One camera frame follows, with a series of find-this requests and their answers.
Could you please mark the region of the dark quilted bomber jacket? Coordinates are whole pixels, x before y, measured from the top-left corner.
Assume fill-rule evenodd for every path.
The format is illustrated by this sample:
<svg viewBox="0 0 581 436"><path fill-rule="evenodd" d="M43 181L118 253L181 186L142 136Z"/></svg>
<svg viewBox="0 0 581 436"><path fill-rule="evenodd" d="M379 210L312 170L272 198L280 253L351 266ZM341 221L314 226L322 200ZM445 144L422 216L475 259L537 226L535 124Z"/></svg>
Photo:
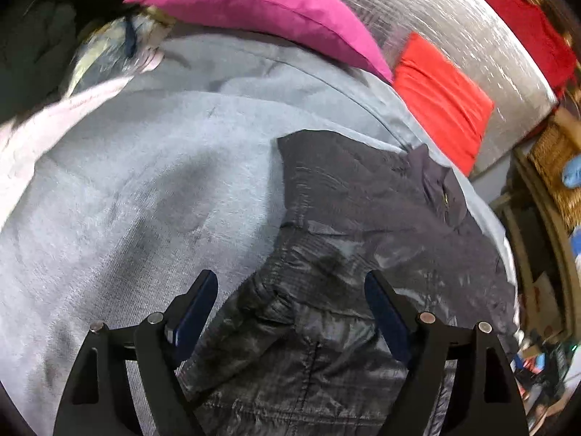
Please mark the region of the dark quilted bomber jacket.
<svg viewBox="0 0 581 436"><path fill-rule="evenodd" d="M278 141L285 217L274 250L183 367L209 435L374 435L404 384L364 296L382 272L444 323L485 320L517 348L516 290L426 146L381 151L335 132Z"/></svg>

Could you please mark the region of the wooden side table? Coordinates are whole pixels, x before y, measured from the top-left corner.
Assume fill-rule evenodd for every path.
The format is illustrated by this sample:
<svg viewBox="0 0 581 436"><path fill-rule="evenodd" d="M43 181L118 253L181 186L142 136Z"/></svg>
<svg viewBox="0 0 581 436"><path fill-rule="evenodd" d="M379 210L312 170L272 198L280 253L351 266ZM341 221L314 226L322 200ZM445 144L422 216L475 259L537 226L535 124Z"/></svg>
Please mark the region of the wooden side table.
<svg viewBox="0 0 581 436"><path fill-rule="evenodd" d="M520 325L545 342L580 340L580 280L563 219L541 176L515 149L491 207L506 229L518 282Z"/></svg>

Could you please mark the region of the grey fleece blanket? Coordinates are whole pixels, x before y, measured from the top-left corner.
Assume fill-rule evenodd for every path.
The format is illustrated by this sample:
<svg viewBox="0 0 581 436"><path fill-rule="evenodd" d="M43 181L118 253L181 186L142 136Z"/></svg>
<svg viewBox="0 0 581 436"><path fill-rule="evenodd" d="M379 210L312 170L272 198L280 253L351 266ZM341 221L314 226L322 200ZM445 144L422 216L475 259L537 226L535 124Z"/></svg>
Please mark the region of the grey fleece blanket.
<svg viewBox="0 0 581 436"><path fill-rule="evenodd" d="M2 229L1 381L34 432L52 432L90 323L138 323L210 269L212 324L263 266L285 217L278 141L296 132L426 146L516 286L503 227L393 88L253 33L177 27L162 50L38 160Z"/></svg>

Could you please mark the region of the light blue cloth in basket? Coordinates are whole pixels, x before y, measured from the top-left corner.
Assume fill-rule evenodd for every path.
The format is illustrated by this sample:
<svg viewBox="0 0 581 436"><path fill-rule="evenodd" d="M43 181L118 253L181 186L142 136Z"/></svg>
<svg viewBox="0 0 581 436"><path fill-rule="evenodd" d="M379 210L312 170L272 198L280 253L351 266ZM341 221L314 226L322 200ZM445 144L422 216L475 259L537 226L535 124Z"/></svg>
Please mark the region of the light blue cloth in basket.
<svg viewBox="0 0 581 436"><path fill-rule="evenodd" d="M575 189L581 186L581 154L577 154L563 167L561 180L568 189Z"/></svg>

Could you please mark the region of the wicker basket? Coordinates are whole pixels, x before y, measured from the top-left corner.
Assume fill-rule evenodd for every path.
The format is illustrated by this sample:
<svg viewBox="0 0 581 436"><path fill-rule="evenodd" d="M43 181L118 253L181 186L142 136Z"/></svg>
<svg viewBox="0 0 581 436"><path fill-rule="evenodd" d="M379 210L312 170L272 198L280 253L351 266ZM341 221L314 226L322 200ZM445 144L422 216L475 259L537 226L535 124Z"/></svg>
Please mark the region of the wicker basket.
<svg viewBox="0 0 581 436"><path fill-rule="evenodd" d="M552 120L528 154L569 232L580 225L581 196L580 188L570 189L563 184L562 173L577 154L580 154L579 147Z"/></svg>

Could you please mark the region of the red-orange pillow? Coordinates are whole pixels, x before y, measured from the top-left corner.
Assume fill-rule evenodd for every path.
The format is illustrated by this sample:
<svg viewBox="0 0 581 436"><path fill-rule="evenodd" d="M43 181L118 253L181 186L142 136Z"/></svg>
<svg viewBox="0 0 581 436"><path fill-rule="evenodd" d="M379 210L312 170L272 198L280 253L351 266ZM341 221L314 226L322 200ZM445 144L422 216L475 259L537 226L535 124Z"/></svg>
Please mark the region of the red-orange pillow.
<svg viewBox="0 0 581 436"><path fill-rule="evenodd" d="M411 33L393 87L440 151L469 175L494 102L435 45Z"/></svg>

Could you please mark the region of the red blanket on railing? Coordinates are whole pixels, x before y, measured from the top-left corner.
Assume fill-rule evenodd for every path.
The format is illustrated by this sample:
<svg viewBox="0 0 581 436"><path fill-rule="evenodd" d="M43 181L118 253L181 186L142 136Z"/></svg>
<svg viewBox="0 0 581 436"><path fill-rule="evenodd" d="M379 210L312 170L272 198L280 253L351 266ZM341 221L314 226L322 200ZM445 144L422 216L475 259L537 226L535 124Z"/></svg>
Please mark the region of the red blanket on railing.
<svg viewBox="0 0 581 436"><path fill-rule="evenodd" d="M558 97L573 78L576 55L549 22L543 10L528 0L485 0L527 49Z"/></svg>

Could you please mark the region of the clear plastic bag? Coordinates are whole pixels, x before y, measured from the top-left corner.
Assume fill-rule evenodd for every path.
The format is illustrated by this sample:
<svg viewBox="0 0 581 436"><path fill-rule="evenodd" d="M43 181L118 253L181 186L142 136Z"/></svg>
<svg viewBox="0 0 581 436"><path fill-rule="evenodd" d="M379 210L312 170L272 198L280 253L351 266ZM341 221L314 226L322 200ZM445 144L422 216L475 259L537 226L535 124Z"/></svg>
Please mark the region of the clear plastic bag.
<svg viewBox="0 0 581 436"><path fill-rule="evenodd" d="M136 8L93 31L76 50L62 97L101 83L134 76L162 58L159 46L175 19L154 6Z"/></svg>

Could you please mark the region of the silver foil insulation panel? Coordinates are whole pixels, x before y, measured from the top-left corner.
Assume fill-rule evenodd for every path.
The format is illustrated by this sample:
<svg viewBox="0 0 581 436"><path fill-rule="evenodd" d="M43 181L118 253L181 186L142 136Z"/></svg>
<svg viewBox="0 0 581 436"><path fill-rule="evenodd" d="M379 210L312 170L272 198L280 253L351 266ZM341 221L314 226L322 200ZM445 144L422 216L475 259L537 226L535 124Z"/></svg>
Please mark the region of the silver foil insulation panel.
<svg viewBox="0 0 581 436"><path fill-rule="evenodd" d="M390 66L419 33L492 99L478 177L520 143L556 105L549 82L517 36L484 0L342 0L368 28Z"/></svg>

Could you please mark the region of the black puffer coat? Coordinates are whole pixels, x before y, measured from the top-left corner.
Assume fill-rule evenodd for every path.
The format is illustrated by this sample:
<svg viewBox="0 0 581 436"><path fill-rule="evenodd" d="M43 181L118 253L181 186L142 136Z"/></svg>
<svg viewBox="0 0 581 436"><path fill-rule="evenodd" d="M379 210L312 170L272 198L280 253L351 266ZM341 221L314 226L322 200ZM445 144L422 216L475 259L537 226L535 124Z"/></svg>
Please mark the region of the black puffer coat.
<svg viewBox="0 0 581 436"><path fill-rule="evenodd" d="M1 119L55 90L76 45L85 9L119 0L1 0Z"/></svg>

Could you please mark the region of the magenta pillow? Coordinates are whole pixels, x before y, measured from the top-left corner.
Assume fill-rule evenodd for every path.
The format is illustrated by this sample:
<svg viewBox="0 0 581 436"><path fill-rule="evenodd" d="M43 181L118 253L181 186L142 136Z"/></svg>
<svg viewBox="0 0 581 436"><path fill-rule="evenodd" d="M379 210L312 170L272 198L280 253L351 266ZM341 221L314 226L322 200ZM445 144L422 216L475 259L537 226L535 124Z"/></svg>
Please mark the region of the magenta pillow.
<svg viewBox="0 0 581 436"><path fill-rule="evenodd" d="M383 81L392 72L364 24L341 0L125 0L183 22L242 29L302 44Z"/></svg>

